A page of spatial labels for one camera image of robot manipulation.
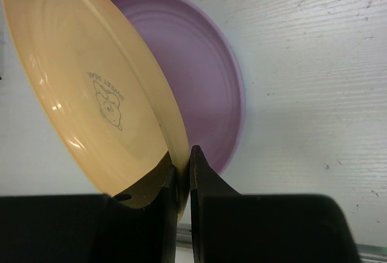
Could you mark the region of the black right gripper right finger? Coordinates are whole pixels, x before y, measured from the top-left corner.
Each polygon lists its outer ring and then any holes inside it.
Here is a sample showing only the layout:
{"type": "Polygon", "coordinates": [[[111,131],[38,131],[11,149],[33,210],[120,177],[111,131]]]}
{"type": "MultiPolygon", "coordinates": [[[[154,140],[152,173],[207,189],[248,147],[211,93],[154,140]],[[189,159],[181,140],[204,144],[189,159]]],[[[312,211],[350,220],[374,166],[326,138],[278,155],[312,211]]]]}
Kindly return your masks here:
{"type": "Polygon", "coordinates": [[[195,262],[359,262],[338,204],[315,194],[243,195],[190,154],[195,262]]]}

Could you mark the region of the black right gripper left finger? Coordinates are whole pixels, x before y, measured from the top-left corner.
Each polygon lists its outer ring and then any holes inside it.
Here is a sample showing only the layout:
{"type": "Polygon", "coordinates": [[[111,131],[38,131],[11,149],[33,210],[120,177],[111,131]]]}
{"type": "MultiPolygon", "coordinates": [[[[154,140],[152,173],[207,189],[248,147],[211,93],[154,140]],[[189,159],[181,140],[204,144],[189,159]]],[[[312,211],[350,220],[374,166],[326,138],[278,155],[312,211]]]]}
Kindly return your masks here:
{"type": "Polygon", "coordinates": [[[4,196],[1,261],[174,262],[176,180],[166,154],[114,196],[4,196]]]}

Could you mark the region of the beige plate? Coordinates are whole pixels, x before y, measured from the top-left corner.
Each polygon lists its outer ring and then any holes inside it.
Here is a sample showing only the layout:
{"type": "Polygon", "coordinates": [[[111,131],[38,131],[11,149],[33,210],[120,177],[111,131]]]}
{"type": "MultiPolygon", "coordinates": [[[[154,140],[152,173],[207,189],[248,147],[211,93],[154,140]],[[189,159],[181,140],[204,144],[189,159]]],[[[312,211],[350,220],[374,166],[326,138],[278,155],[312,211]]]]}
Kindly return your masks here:
{"type": "Polygon", "coordinates": [[[77,164],[117,195],[163,157],[189,193],[189,143],[152,52],[111,0],[1,0],[8,32],[42,109],[77,164]]]}

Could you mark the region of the purple plate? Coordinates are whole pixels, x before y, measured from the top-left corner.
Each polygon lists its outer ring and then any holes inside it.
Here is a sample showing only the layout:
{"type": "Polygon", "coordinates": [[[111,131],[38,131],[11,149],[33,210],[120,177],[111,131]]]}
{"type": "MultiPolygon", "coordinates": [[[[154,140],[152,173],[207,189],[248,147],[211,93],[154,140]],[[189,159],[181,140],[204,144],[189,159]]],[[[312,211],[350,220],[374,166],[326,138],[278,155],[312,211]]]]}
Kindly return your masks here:
{"type": "Polygon", "coordinates": [[[146,42],[180,109],[191,146],[222,173],[238,147],[245,91],[238,60],[214,21],[188,0],[111,0],[146,42]]]}

